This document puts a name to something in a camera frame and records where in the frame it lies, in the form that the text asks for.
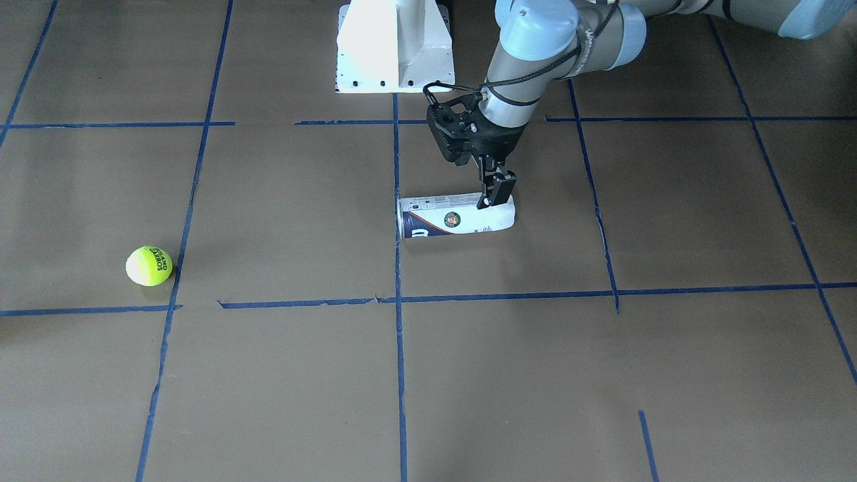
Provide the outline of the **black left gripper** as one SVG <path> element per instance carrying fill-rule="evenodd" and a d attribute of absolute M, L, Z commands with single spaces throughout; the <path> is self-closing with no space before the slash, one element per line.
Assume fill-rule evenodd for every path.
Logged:
<path fill-rule="evenodd" d="M 518 179 L 516 174 L 508 169 L 491 173 L 490 168 L 505 164 L 524 132 L 524 126 L 505 127 L 489 120 L 479 106 L 482 100 L 480 92 L 468 92 L 446 102 L 426 93 L 426 124 L 443 157 L 456 165 L 475 159 L 481 181 L 478 210 L 508 202 Z"/>

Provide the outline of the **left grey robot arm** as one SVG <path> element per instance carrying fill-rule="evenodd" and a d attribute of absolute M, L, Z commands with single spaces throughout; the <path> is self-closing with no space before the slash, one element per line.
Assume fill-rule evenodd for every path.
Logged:
<path fill-rule="evenodd" d="M 498 1 L 497 43 L 478 86 L 450 85 L 446 102 L 431 82 L 422 92 L 426 123 L 450 163 L 474 161 L 481 181 L 478 210 L 506 204 L 517 177 L 505 162 L 552 80 L 612 70 L 642 51 L 654 17 L 706 13 L 780 37 L 813 39 L 844 18 L 851 1 Z"/>

